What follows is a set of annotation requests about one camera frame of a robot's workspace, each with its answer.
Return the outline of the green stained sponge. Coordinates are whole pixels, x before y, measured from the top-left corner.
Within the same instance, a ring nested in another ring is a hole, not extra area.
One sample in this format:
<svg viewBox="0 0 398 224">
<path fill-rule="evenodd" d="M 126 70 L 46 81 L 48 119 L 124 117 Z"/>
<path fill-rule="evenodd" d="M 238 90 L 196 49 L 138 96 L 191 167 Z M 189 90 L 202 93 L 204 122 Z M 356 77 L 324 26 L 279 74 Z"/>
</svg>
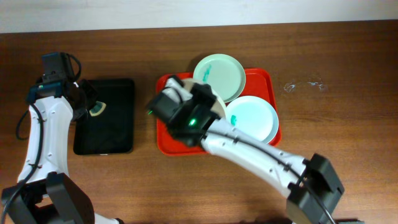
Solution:
<svg viewBox="0 0 398 224">
<path fill-rule="evenodd" d="M 92 109 L 89 110 L 90 116 L 99 116 L 106 108 L 106 103 L 103 103 L 101 101 L 97 101 L 92 107 Z"/>
</svg>

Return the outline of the mint green plate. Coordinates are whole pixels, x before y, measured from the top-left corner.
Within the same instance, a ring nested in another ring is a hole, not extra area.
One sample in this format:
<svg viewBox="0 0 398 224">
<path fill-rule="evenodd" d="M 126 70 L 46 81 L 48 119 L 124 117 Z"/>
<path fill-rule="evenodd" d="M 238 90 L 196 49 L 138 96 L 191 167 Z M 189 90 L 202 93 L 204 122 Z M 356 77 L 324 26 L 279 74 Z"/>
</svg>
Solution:
<svg viewBox="0 0 398 224">
<path fill-rule="evenodd" d="M 226 103 L 237 98 L 246 84 L 243 66 L 226 54 L 212 54 L 203 58 L 196 65 L 193 78 L 209 84 Z"/>
</svg>

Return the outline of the white plate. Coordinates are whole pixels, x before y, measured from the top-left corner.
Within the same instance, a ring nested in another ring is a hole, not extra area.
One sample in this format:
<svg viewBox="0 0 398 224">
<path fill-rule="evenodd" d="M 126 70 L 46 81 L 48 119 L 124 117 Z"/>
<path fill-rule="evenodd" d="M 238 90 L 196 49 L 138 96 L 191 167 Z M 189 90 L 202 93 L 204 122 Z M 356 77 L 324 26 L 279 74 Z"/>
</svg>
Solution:
<svg viewBox="0 0 398 224">
<path fill-rule="evenodd" d="M 195 83 L 200 84 L 200 85 L 206 85 L 206 83 L 203 83 L 200 80 L 196 80 L 194 78 L 186 78 L 182 80 L 183 84 L 184 84 L 184 89 L 186 89 L 187 91 L 190 91 L 193 88 L 193 85 Z M 224 101 L 221 99 L 221 97 L 219 96 L 219 94 L 217 94 L 216 91 L 214 91 L 212 88 L 210 88 L 211 92 L 213 95 L 216 96 L 216 101 L 213 104 L 213 106 L 211 107 L 211 110 L 215 113 L 218 113 L 218 115 L 221 118 L 225 118 L 226 117 L 226 105 L 224 103 Z"/>
</svg>

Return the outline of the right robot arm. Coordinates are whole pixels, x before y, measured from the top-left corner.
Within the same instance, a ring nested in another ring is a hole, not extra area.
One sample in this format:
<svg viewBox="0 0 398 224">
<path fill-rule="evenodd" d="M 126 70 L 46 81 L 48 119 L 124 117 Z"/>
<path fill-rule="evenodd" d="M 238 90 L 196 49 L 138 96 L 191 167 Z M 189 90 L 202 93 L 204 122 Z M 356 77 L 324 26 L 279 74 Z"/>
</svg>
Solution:
<svg viewBox="0 0 398 224">
<path fill-rule="evenodd" d="M 211 110 L 216 97 L 209 85 L 196 83 L 187 91 L 172 75 L 160 94 L 167 101 L 161 121 L 174 140 L 199 146 L 265 180 L 287 199 L 294 223 L 336 223 L 332 213 L 344 188 L 326 157 L 306 159 L 250 137 Z"/>
</svg>

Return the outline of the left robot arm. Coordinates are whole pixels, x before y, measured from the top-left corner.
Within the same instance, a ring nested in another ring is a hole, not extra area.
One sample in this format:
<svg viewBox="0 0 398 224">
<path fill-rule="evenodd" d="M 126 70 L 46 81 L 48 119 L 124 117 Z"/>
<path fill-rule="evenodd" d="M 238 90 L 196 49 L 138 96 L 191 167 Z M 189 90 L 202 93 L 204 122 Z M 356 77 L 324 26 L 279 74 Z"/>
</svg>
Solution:
<svg viewBox="0 0 398 224">
<path fill-rule="evenodd" d="M 97 97 L 86 80 L 30 87 L 27 156 L 17 184 L 2 191 L 2 223 L 6 217 L 14 223 L 122 223 L 95 213 L 90 198 L 68 173 L 70 123 L 95 107 Z"/>
</svg>

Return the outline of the black rectangular tray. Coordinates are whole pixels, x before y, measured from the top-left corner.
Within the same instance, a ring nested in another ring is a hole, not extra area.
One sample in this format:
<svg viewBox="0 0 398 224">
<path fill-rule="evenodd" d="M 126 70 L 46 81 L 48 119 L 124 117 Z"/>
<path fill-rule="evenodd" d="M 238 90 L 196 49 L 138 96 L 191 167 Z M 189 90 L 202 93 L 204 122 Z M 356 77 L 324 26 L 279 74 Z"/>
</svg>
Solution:
<svg viewBox="0 0 398 224">
<path fill-rule="evenodd" d="M 133 150 L 135 84 L 129 78 L 88 80 L 106 106 L 76 122 L 75 154 L 125 154 Z"/>
</svg>

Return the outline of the red plastic tray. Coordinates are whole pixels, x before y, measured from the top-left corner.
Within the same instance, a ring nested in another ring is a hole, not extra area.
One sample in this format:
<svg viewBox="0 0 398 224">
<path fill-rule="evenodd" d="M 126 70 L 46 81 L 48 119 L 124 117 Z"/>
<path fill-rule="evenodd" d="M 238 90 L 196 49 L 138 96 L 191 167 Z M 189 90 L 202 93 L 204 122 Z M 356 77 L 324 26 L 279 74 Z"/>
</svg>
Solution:
<svg viewBox="0 0 398 224">
<path fill-rule="evenodd" d="M 262 68 L 245 68 L 246 84 L 241 96 L 257 96 L 266 100 L 277 112 L 271 76 Z M 187 147 L 172 139 L 163 122 L 156 120 L 158 149 L 167 156 L 192 156 L 206 154 L 201 147 Z"/>
</svg>

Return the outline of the light blue plate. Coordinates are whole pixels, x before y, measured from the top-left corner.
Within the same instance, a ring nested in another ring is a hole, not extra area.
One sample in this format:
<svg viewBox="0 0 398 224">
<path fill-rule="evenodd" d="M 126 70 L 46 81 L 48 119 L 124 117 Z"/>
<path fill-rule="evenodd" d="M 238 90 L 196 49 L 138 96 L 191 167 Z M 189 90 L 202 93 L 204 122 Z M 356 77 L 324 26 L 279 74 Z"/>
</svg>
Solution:
<svg viewBox="0 0 398 224">
<path fill-rule="evenodd" d="M 257 96 L 241 96 L 226 107 L 226 119 L 240 131 L 269 144 L 279 130 L 274 107 Z"/>
</svg>

